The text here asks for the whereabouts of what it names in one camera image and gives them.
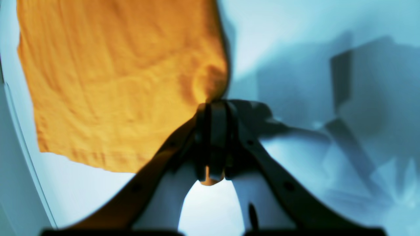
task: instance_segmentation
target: screw hole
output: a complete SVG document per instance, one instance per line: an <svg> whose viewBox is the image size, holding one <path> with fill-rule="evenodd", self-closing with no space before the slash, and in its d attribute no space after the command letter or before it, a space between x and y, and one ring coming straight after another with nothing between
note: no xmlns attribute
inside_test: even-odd
<svg viewBox="0 0 420 236"><path fill-rule="evenodd" d="M257 211L255 211L255 207L253 204L248 205L248 214L249 220L251 221L252 230L258 230L258 218L257 218Z"/></svg>
<svg viewBox="0 0 420 236"><path fill-rule="evenodd" d="M285 189L287 189L290 192L294 191L294 185L290 183L289 181L284 182L283 186Z"/></svg>
<svg viewBox="0 0 420 236"><path fill-rule="evenodd" d="M142 186L141 186L141 184L139 184L139 183L135 183L134 185L133 185L133 187L131 188L131 191L133 192L133 193L137 193L138 191L140 191L142 189Z"/></svg>

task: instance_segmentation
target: orange towel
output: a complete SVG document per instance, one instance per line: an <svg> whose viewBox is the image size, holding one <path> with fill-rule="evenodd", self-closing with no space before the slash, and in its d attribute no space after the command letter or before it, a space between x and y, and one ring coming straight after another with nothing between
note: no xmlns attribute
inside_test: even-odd
<svg viewBox="0 0 420 236"><path fill-rule="evenodd" d="M135 173L226 89L214 0L17 4L41 152Z"/></svg>

